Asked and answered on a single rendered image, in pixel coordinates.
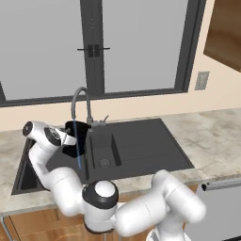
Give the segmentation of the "grey dishwasher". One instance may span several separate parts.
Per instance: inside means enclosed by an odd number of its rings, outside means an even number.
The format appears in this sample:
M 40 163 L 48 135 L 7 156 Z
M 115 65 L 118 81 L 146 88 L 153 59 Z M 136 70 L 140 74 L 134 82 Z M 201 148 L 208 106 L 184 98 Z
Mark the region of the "grey dishwasher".
M 241 178 L 217 182 L 238 180 Z M 202 222 L 185 225 L 191 241 L 241 241 L 241 186 L 203 191 L 201 185 L 197 195 L 207 213 Z

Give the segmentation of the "wooden base cupboard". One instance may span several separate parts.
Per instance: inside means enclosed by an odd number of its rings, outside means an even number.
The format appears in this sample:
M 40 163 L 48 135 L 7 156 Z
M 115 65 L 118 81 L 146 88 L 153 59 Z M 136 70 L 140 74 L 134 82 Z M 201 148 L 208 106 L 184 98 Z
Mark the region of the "wooden base cupboard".
M 4 217 L 12 241 L 146 241 L 145 232 L 121 237 L 115 231 L 89 233 L 82 215 L 64 217 L 48 191 L 11 195 L 12 186 L 0 185 L 0 217 Z M 0 241 L 9 241 L 0 222 Z

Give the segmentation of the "blue water stream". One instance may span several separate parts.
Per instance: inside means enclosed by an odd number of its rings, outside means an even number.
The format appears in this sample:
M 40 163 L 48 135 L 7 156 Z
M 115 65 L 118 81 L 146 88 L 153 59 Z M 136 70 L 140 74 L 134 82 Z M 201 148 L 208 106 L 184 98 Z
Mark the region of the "blue water stream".
M 78 167 L 81 169 L 81 154 L 79 151 L 79 143 L 78 143 L 78 135 L 77 135 L 77 126 L 76 126 L 76 120 L 73 119 L 73 129 L 74 129 L 74 134 L 76 138 L 76 154 L 77 154 L 77 162 L 78 162 Z

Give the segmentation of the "dark grey sink basin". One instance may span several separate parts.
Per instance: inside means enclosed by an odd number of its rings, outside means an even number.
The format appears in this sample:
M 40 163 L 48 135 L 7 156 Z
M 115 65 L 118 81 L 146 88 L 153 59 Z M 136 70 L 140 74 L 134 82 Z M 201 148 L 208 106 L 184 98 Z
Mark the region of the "dark grey sink basin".
M 114 122 L 89 130 L 81 169 L 77 157 L 64 154 L 63 148 L 49 160 L 47 169 L 69 167 L 84 185 L 193 167 L 160 119 Z

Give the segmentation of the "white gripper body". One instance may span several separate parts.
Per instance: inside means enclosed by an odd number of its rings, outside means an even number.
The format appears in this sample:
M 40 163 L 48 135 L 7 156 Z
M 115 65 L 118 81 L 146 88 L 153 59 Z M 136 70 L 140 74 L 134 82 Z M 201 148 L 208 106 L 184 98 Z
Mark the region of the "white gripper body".
M 66 131 L 60 132 L 61 144 L 65 146 L 74 146 L 76 144 L 76 138 L 70 136 Z

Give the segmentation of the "grey curved sink faucet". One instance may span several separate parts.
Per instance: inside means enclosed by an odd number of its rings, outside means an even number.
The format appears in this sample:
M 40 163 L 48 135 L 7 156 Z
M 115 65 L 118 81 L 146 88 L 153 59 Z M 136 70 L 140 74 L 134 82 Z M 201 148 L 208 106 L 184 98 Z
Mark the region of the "grey curved sink faucet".
M 80 87 L 76 90 L 76 92 L 74 93 L 73 97 L 72 97 L 72 104 L 71 104 L 71 115 L 72 115 L 72 119 L 76 119 L 76 101 L 77 101 L 77 97 L 78 95 L 84 91 L 86 94 L 86 100 L 87 100 L 87 124 L 90 125 L 91 127 L 97 127 L 97 126 L 101 126 L 100 125 L 100 121 L 99 120 L 94 120 L 92 118 L 91 115 L 91 107 L 90 107 L 90 98 L 89 98 L 89 94 L 88 94 L 88 89 L 84 88 L 84 87 Z

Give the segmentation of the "grey wall outlet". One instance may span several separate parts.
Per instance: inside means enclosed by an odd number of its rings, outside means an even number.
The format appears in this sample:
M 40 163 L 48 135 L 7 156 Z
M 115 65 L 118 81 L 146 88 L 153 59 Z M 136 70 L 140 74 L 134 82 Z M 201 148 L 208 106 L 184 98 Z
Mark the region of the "grey wall outlet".
M 205 90 L 208 77 L 209 77 L 209 72 L 198 72 L 195 90 Z

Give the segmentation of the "wooden wall cupboard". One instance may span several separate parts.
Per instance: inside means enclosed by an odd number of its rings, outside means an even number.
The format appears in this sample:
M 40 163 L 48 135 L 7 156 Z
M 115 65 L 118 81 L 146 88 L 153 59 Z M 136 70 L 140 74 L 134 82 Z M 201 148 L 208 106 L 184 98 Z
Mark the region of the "wooden wall cupboard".
M 241 72 L 241 0 L 215 0 L 203 53 Z

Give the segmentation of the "dark grey framed window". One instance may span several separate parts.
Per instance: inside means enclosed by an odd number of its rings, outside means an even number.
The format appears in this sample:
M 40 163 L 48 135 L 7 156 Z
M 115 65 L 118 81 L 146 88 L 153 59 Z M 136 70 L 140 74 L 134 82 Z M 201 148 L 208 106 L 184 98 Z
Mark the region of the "dark grey framed window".
M 186 92 L 205 3 L 0 0 L 0 107 Z

